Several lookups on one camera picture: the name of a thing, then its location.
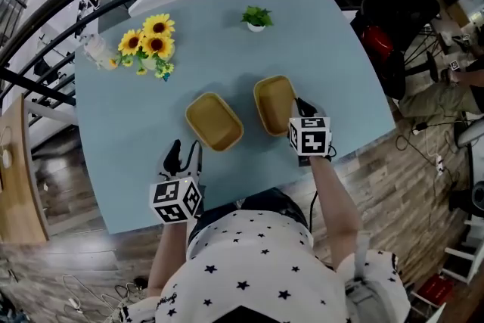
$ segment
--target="green plant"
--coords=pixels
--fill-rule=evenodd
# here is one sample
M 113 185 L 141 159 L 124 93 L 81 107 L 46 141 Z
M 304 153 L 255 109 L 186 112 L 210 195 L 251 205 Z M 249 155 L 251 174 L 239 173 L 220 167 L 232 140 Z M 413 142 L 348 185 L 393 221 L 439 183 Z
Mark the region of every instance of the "green plant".
M 272 26 L 272 19 L 269 10 L 262 10 L 259 7 L 247 6 L 241 22 L 248 22 L 254 26 Z

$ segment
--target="light blue table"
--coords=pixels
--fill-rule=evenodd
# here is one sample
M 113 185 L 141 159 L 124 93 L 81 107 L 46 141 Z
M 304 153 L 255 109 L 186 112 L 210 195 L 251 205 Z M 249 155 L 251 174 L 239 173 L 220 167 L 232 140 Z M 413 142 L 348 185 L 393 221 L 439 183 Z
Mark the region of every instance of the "light blue table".
M 240 23 L 246 6 L 272 10 L 274 26 L 252 33 Z M 293 182 L 297 167 L 287 139 L 267 135 L 253 99 L 254 84 L 283 74 L 296 93 L 331 117 L 333 145 L 346 155 L 394 128 L 373 67 L 334 0 L 180 0 L 126 20 L 102 36 L 116 47 L 146 16 L 176 22 L 175 72 L 168 82 L 136 76 L 135 68 L 97 70 L 76 52 L 76 99 L 82 146 L 96 199 L 111 233 L 159 223 L 148 186 L 160 155 L 196 135 L 186 107 L 200 94 L 224 98 L 244 124 L 229 151 L 203 149 L 206 207 Z

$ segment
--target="white shirt with black stars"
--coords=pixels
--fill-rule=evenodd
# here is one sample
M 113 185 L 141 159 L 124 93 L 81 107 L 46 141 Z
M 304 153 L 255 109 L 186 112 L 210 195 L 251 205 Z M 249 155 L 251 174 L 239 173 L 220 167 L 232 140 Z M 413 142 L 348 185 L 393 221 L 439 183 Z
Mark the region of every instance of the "white shirt with black stars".
M 289 217 L 234 211 L 193 239 L 161 298 L 124 308 L 123 321 L 212 323 L 244 306 L 278 322 L 347 323 L 345 283 L 354 277 L 355 255 L 334 272 L 315 257 L 312 242 Z M 410 305 L 395 255 L 370 250 L 366 261 L 365 280 L 380 285 L 396 323 L 403 323 Z

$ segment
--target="yellow bowl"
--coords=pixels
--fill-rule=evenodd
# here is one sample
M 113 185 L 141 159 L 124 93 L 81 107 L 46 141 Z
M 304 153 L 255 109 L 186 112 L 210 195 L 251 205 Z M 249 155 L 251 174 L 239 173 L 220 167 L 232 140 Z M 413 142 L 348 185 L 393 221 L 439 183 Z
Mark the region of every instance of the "yellow bowl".
M 244 134 L 244 126 L 234 111 L 215 93 L 205 93 L 186 112 L 188 124 L 208 147 L 226 151 Z
M 265 130 L 272 136 L 285 136 L 296 93 L 285 76 L 262 79 L 254 86 L 257 110 Z

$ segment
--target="wooden floor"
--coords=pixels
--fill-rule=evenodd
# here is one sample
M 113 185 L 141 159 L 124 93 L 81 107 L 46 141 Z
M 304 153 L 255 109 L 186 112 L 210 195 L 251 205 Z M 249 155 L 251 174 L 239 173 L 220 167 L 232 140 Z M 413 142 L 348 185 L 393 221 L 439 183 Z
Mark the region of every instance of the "wooden floor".
M 419 284 L 439 270 L 444 248 L 455 244 L 464 231 L 466 214 L 460 210 L 450 213 L 447 198 L 451 179 L 458 182 L 458 188 L 469 185 L 469 166 L 466 151 L 454 154 L 455 150 L 449 150 L 445 143 L 444 131 L 452 135 L 451 128 L 433 127 L 427 130 L 429 148 L 437 144 L 451 173 L 437 178 L 436 168 L 414 149 L 396 149 L 397 136 L 402 133 L 408 137 L 410 126 L 399 119 L 398 111 L 395 116 L 398 124 L 395 131 L 345 156 L 336 163 L 336 169 L 361 211 L 365 228 L 372 234 L 372 246 L 396 253 L 403 281 Z M 425 134 L 411 136 L 410 141 L 427 154 Z M 405 140 L 400 138 L 399 147 L 404 146 Z M 34 160 L 49 223 L 97 206 L 77 129 L 37 150 Z M 306 176 L 283 187 L 283 191 L 309 217 L 309 204 L 315 192 L 312 178 Z M 313 229 L 316 254 L 328 261 L 318 206 Z M 160 233 L 161 229 L 154 227 L 109 235 L 102 219 L 96 219 L 42 246 L 1 245 L 0 259 L 10 261 L 19 283 L 0 282 L 0 289 L 24 308 L 34 322 L 85 321 L 68 307 L 64 311 L 70 295 L 63 286 L 62 275 L 75 275 L 98 296 L 105 293 L 117 297 L 115 285 L 148 275 Z M 109 315 L 110 310 L 75 285 L 72 278 L 67 282 L 81 299 L 83 309 L 91 310 L 87 314 L 91 321 L 103 321 L 103 316 Z M 480 284 L 484 287 L 484 278 Z M 445 321 L 461 320 L 452 315 L 451 320 Z

